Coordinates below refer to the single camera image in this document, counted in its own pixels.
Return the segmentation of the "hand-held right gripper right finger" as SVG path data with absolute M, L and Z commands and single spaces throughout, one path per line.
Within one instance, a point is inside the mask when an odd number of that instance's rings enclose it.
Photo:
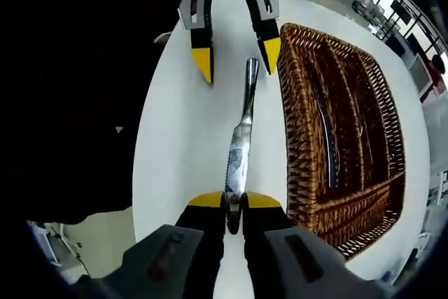
M 391 288 L 347 269 L 343 255 L 303 227 L 280 203 L 247 193 L 242 203 L 244 255 L 256 298 L 390 298 Z

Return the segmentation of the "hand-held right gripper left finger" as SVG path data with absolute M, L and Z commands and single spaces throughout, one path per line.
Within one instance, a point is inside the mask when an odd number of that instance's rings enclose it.
M 223 194 L 191 199 L 175 225 L 162 225 L 126 250 L 102 278 L 81 277 L 78 298 L 212 298 L 223 257 Z

